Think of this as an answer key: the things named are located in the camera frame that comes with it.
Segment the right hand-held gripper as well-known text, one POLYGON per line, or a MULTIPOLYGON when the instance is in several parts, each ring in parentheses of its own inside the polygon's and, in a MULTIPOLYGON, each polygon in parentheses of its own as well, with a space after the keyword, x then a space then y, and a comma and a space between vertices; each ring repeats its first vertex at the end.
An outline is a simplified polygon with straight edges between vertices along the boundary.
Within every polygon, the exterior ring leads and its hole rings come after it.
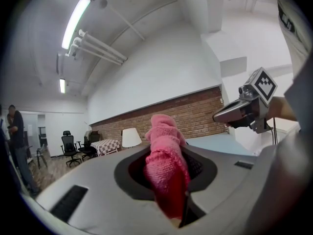
POLYGON ((217 111, 212 119, 233 128, 249 127, 257 134, 271 131, 267 124, 267 113, 276 89, 276 82, 261 67, 238 88, 239 98, 217 111))

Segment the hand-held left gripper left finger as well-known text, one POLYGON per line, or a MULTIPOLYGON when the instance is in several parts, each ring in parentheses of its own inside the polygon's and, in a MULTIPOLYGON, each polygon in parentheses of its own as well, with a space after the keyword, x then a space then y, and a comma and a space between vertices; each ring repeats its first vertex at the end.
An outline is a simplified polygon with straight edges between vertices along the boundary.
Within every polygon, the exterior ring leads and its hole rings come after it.
POLYGON ((120 161, 148 149, 148 145, 140 145, 87 160, 42 191, 36 201, 51 211, 73 185, 78 185, 88 191, 68 221, 75 231, 97 235, 177 235, 178 228, 155 201, 134 200, 114 179, 120 161))

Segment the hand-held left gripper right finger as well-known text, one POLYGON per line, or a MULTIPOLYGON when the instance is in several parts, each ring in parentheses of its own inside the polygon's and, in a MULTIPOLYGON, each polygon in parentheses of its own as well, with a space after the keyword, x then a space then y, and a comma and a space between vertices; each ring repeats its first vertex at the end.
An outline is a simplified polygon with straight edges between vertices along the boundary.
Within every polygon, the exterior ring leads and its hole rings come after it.
POLYGON ((257 157, 181 147, 190 182, 185 192, 180 227, 204 217, 221 204, 252 170, 257 157))

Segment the pink cloth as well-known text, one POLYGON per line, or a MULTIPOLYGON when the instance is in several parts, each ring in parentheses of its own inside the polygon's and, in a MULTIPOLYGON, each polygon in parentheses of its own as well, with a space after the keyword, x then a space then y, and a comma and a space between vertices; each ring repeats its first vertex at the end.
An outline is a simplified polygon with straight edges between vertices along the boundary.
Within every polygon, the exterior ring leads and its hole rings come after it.
POLYGON ((150 154, 145 159, 144 176, 155 194, 155 200, 169 219, 182 219, 185 191, 191 181, 181 146, 185 138, 168 115, 153 115, 151 129, 145 138, 150 154))

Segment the person's right forearm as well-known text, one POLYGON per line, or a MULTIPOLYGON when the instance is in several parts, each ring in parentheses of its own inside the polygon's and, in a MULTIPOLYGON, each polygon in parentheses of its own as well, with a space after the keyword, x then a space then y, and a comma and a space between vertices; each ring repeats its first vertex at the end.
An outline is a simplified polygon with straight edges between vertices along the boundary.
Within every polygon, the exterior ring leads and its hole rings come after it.
POLYGON ((274 96, 270 101, 267 120, 280 118, 290 121, 297 121, 294 112, 284 97, 274 96))

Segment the checkered cloth table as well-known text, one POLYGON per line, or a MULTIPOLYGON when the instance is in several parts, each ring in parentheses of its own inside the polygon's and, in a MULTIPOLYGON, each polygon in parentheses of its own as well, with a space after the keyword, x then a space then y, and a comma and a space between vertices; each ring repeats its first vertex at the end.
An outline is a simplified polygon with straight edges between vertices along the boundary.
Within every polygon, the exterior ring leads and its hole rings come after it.
POLYGON ((118 152, 120 148, 119 140, 106 139, 91 143, 91 146, 96 149, 98 157, 102 157, 111 153, 118 152))

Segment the black office chair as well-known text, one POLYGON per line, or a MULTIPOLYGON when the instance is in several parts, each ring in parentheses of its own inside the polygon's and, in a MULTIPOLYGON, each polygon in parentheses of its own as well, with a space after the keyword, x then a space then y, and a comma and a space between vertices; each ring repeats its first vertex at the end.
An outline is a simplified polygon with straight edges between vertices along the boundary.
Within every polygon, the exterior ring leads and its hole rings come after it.
POLYGON ((78 154, 78 150, 77 150, 76 143, 74 142, 74 136, 71 134, 71 132, 64 131, 61 139, 63 142, 63 145, 61 145, 63 155, 65 157, 70 157, 70 160, 66 162, 66 165, 68 167, 71 167, 72 164, 75 164, 75 163, 80 164, 82 162, 82 159, 76 158, 76 155, 78 154))
POLYGON ((79 144, 79 148, 77 149, 79 152, 82 152, 82 161, 84 161, 85 158, 91 159, 97 157, 97 150, 93 146, 91 146, 91 143, 89 139, 84 136, 84 143, 81 144, 80 141, 77 142, 79 144))

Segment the white shade table lamp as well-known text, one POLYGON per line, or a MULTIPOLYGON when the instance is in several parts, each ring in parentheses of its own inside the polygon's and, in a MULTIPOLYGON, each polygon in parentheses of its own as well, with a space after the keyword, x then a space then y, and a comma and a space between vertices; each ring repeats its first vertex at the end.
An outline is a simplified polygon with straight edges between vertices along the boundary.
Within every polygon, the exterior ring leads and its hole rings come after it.
POLYGON ((136 128, 122 130, 122 147, 125 149, 132 148, 142 144, 142 140, 136 128))

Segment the person's beige shirt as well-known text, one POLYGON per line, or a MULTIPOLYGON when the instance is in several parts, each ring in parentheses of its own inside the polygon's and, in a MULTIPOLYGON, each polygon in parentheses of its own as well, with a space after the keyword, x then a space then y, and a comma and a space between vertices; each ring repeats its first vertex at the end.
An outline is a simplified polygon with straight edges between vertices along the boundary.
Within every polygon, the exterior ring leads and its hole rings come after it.
POLYGON ((277 0, 278 20, 291 56, 293 76, 302 70, 313 48, 313 28, 295 0, 277 0))

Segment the white ceiling pipes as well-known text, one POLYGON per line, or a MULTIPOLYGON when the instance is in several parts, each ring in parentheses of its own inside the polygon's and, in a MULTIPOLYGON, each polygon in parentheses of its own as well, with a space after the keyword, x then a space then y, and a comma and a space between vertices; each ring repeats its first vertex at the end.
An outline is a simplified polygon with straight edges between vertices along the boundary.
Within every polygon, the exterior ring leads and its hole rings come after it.
POLYGON ((78 33, 79 37, 74 38, 69 51, 65 54, 66 57, 75 58, 78 52, 84 52, 119 66, 128 60, 125 55, 91 36, 87 31, 80 29, 78 33))

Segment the long ceiling tube light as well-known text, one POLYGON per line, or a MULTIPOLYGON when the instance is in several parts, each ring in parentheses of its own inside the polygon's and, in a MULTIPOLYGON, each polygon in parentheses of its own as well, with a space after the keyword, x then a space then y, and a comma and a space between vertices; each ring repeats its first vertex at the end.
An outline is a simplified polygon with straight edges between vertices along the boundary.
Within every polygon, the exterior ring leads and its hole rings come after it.
POLYGON ((85 12, 86 8, 90 4, 91 0, 79 0, 70 16, 70 19, 67 23, 66 30, 64 32, 62 40, 62 48, 68 49, 71 43, 71 38, 75 32, 75 29, 85 12))

